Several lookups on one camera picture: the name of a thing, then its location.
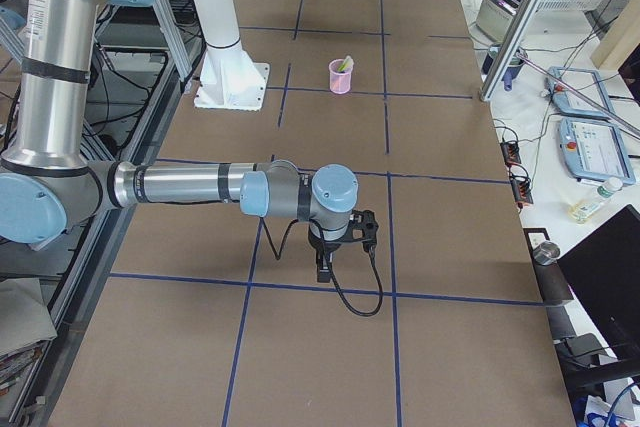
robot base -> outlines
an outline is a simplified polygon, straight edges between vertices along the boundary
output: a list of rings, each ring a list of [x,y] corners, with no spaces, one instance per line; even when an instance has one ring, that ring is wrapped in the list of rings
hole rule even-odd
[[[238,94],[227,94],[219,84],[203,83],[196,93],[194,104],[202,109],[236,109],[236,110],[260,110],[266,93],[267,79],[269,78],[269,64],[254,62],[256,72],[262,76],[260,85],[250,85]]]

paper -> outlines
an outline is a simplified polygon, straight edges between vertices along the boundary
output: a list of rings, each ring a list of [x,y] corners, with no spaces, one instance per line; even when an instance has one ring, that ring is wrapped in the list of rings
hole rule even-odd
[[[0,358],[56,336],[38,279],[0,282]]]

white desk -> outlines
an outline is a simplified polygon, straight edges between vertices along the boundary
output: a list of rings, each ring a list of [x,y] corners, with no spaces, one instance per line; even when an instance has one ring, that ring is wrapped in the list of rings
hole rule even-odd
[[[480,9],[481,0],[461,0],[469,31],[474,38],[478,65],[482,65],[485,57],[485,45],[492,43],[474,22]],[[527,49],[529,58],[536,64],[549,68],[562,66],[573,49],[562,52],[539,52],[535,49],[559,50],[580,44],[592,31],[591,25],[582,12],[539,12],[530,24],[522,46]],[[573,67],[595,69],[590,55],[598,45],[599,40],[591,39],[577,55],[571,64]],[[615,71],[600,71],[603,79],[616,74]],[[629,97],[629,91],[620,76],[615,76],[604,82],[609,94]],[[545,112],[556,112],[553,106],[548,108],[548,99],[540,96],[545,89],[544,77],[533,69],[525,66],[513,83],[511,92],[501,87],[496,89],[491,100],[491,111],[494,119],[500,119],[508,127],[518,133],[520,139],[534,139],[541,133]],[[612,100],[614,109],[625,120],[635,126],[640,126],[640,106],[634,102]],[[602,225],[614,213],[627,204],[632,204],[640,210],[640,187],[626,187],[617,193],[611,203],[596,213],[585,224],[577,224],[568,215],[568,207],[579,201],[593,189],[576,181],[567,171],[559,149],[558,123],[559,116],[549,119],[546,135],[539,145],[537,169],[536,154],[538,141],[520,142],[520,156],[522,163],[529,173],[534,176],[532,196],[534,205],[525,207],[520,214],[523,227],[545,227],[550,238],[558,244],[562,252],[569,251],[581,240],[587,237],[597,227]],[[498,137],[502,137],[502,129],[498,129]],[[513,137],[505,132],[507,140]],[[629,154],[640,154],[640,141],[628,135],[623,135],[624,143]],[[636,178],[640,178],[640,162],[632,160]],[[594,333],[599,337],[602,345],[607,345],[597,331],[584,309],[578,301],[570,302],[566,306],[573,326],[578,334]],[[640,418],[640,410],[636,408],[636,418]]]

wire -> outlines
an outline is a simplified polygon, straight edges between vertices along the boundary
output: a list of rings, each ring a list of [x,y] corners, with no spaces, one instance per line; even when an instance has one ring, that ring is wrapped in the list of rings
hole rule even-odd
[[[353,305],[351,305],[349,300],[347,300],[347,298],[345,297],[342,287],[340,287],[340,284],[338,283],[338,279],[336,278],[335,273],[333,272],[333,265],[331,263],[330,255],[327,253],[326,241],[324,238],[324,229],[317,221],[313,219],[309,219],[309,222],[315,225],[316,228],[318,229],[318,232],[320,233],[320,241],[322,242],[322,248],[324,250],[324,256],[323,256],[324,262],[327,264],[327,269],[329,270],[331,281],[333,282],[333,285],[336,288],[336,292],[338,293],[340,300],[342,300],[342,303],[351,313],[358,315],[360,317],[372,317],[376,315],[380,311],[380,307],[382,307],[382,299],[384,298],[384,291],[382,289],[382,282],[380,280],[380,275],[378,274],[378,269],[376,268],[375,246],[372,246],[369,249],[368,254],[369,254],[369,261],[371,262],[371,269],[373,270],[373,275],[375,276],[376,283],[378,284],[378,303],[373,308],[373,310],[370,310],[368,312],[363,312],[361,310],[356,309]]]
[[[7,116],[7,126],[4,133],[4,141],[2,145],[2,150],[0,152],[4,152],[9,148],[9,143],[11,142],[11,130],[13,129],[13,119],[16,115],[16,111],[18,110],[18,103],[20,101],[20,90],[22,88],[22,84],[18,85],[16,89],[16,93],[13,96],[13,100],[11,101],[11,107],[9,108],[9,115]]]
[[[605,420],[605,422],[604,422],[604,427],[607,427],[609,425],[609,423],[611,422],[611,419],[613,418],[613,415],[614,415],[613,412],[614,412],[614,410],[616,410],[616,405],[618,405],[618,402],[620,402],[620,399],[622,399],[622,397],[624,397],[624,394],[629,392],[636,385],[640,385],[640,382],[638,382],[638,381],[632,382],[631,384],[627,385],[624,389],[622,389],[620,391],[618,396],[615,398],[615,400],[611,404],[611,408],[609,409],[609,413],[607,414],[607,420]]]
[[[269,246],[271,247],[271,251],[273,252],[273,255],[275,256],[276,260],[280,260],[282,258],[282,252],[284,250],[284,247],[287,243],[287,238],[289,237],[289,233],[291,232],[291,228],[297,224],[299,222],[298,219],[294,219],[291,222],[289,222],[289,225],[287,225],[287,228],[284,232],[284,235],[282,236],[282,241],[280,242],[280,247],[278,249],[276,249],[276,246],[273,242],[273,239],[271,237],[271,232],[269,232],[269,228],[267,227],[267,223],[265,222],[264,218],[260,218],[260,222],[262,223],[262,225],[264,226],[264,231],[265,234],[267,235],[267,240],[269,241]],[[367,254],[369,255],[369,261],[371,263],[371,269],[373,270],[373,275],[375,276],[376,279],[376,284],[378,286],[378,302],[376,304],[376,306],[373,308],[373,310],[370,311],[361,311],[356,309],[350,302],[349,300],[346,298],[346,296],[344,295],[344,291],[342,290],[342,287],[340,287],[340,283],[338,282],[338,279],[336,278],[335,273],[333,272],[333,263],[331,262],[331,258],[330,258],[330,254],[327,253],[328,249],[327,249],[327,243],[324,237],[324,229],[322,228],[322,226],[314,219],[309,219],[309,223],[313,224],[316,226],[316,228],[318,229],[318,232],[320,233],[320,241],[322,242],[322,250],[323,250],[323,261],[327,266],[327,270],[329,270],[329,275],[331,277],[331,282],[333,282],[333,286],[336,289],[336,292],[338,293],[338,296],[340,297],[340,300],[342,300],[342,303],[345,305],[345,307],[353,314],[358,315],[360,317],[372,317],[374,315],[376,315],[379,311],[380,308],[382,307],[382,300],[384,299],[384,290],[382,288],[382,281],[380,280],[380,274],[378,273],[378,269],[376,267],[376,254],[375,254],[375,246],[371,246],[368,250],[367,250]],[[353,241],[350,242],[345,242],[345,243],[359,243],[360,240],[359,239],[354,239]]]
[[[267,223],[264,221],[264,217],[260,217],[260,223],[264,226],[264,232],[267,234],[267,240],[269,241],[269,246],[271,247],[271,251],[273,252],[276,260],[280,260],[282,258],[282,251],[284,250],[284,246],[287,243],[287,237],[289,237],[289,232],[291,232],[291,227],[298,223],[298,219],[293,219],[287,225],[287,229],[284,231],[284,235],[282,236],[282,241],[280,242],[280,248],[276,250],[276,246],[273,244],[273,240],[271,239],[271,232],[269,232],[269,227],[267,227]]]
[[[610,95],[609,98],[612,100],[624,100],[626,102],[635,102],[636,104],[640,105],[640,100],[634,99],[633,97],[621,97],[619,95]]]
[[[104,86],[104,96],[105,99],[107,101],[107,113],[105,114],[104,118],[108,119],[109,118],[109,114],[111,113],[111,103],[109,102],[109,90],[107,89],[107,82],[104,80],[104,72],[102,72],[102,74],[100,75],[100,77],[102,77],[102,85]],[[105,129],[105,127],[107,126],[107,124],[105,123],[98,132],[95,133],[95,135],[99,135],[102,133],[102,131]]]
[[[515,136],[515,139],[514,139],[514,140],[512,140],[512,141],[509,141],[509,142],[515,142],[515,143],[516,143],[516,145],[518,144],[518,141],[520,140],[520,139],[518,138],[518,133],[517,133],[515,130],[513,130],[511,127],[507,127],[507,124],[504,124],[504,125],[494,125],[494,128],[496,128],[496,129],[502,129],[502,142],[507,142],[507,141],[505,140],[505,138],[504,138],[504,131],[505,131],[505,130],[507,130],[507,131],[511,132],[511,133]]]

robotic arm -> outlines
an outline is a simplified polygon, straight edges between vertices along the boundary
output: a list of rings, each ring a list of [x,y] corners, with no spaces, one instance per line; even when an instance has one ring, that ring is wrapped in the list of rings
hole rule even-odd
[[[360,242],[371,256],[375,217],[353,210],[358,183],[340,165],[311,175],[282,160],[195,167],[86,162],[80,140],[89,62],[96,17],[107,1],[29,0],[17,135],[0,160],[0,236],[37,243],[97,213],[137,203],[239,202],[248,215],[309,222],[319,281],[330,280],[331,255],[342,243]],[[227,66],[246,64],[233,3],[221,2],[231,10],[226,15],[233,19],[224,20],[231,28],[216,37],[205,26],[208,50]],[[238,40],[220,44],[225,36]],[[221,65],[205,61],[214,78],[229,70]],[[244,88],[242,82],[218,83]]]

